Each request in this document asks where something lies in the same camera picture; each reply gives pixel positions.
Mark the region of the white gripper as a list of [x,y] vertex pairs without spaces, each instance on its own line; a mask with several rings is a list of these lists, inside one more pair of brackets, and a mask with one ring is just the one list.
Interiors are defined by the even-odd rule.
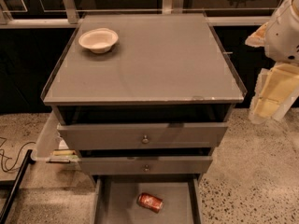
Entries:
[[284,0],[270,21],[261,25],[245,41],[250,47],[263,47],[276,62],[258,75],[249,107],[249,120],[262,124],[277,121],[289,111],[299,96],[299,0]]

